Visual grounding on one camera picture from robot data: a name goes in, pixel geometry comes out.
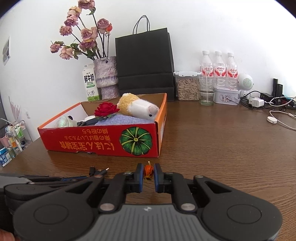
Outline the person hand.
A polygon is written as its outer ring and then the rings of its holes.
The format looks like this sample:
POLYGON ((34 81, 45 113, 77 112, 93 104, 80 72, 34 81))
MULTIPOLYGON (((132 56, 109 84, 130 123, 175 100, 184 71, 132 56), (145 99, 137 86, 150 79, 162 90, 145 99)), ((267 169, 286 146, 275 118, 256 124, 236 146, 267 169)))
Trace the person hand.
POLYGON ((0 241, 15 241, 15 237, 10 232, 0 230, 0 241))

